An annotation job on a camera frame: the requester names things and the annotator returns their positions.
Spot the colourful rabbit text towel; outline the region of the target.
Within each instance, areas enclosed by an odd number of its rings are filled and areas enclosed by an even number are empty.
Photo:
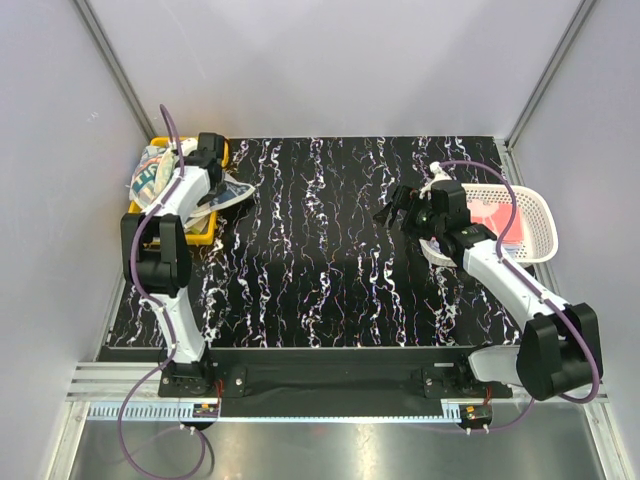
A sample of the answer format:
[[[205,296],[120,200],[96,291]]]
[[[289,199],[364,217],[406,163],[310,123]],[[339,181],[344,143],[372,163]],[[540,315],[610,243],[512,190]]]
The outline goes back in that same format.
[[[129,200],[141,209],[152,204],[169,183],[177,161],[177,154],[167,147],[145,147],[131,177]]]

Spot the pink rabbit towel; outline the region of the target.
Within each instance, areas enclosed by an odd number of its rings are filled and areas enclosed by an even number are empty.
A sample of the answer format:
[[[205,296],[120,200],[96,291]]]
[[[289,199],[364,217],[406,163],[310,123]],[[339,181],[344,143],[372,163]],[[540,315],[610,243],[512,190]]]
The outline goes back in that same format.
[[[506,203],[484,202],[480,199],[472,199],[467,202],[471,212],[471,221],[488,227],[496,236],[506,229],[511,218],[512,205]],[[507,245],[519,245],[524,241],[524,229],[522,211],[516,209],[514,222],[503,239]]]

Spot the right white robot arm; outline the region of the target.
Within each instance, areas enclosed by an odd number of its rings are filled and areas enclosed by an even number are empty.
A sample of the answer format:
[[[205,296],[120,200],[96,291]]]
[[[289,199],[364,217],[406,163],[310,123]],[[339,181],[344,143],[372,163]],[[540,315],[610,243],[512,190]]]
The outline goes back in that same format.
[[[437,242],[456,267],[479,281],[520,326],[514,346],[476,348],[454,371],[454,384],[476,396],[490,382],[523,387],[535,400],[570,400],[571,391],[591,388],[588,403],[603,375],[598,318],[586,303],[572,305],[544,288],[503,249],[497,236],[472,220],[466,192],[455,180],[438,180],[425,193],[401,185],[376,222],[419,240]]]

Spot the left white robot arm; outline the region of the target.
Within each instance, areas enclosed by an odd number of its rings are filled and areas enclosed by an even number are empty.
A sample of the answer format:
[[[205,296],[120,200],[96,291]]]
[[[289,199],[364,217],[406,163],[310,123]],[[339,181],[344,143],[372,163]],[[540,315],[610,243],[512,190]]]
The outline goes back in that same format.
[[[192,260],[184,227],[201,200],[222,187],[228,142],[201,133],[189,146],[180,139],[168,143],[165,153],[171,170],[164,188],[147,207],[121,219],[123,273],[164,336],[163,386],[203,396],[214,388],[216,372],[189,300]]]

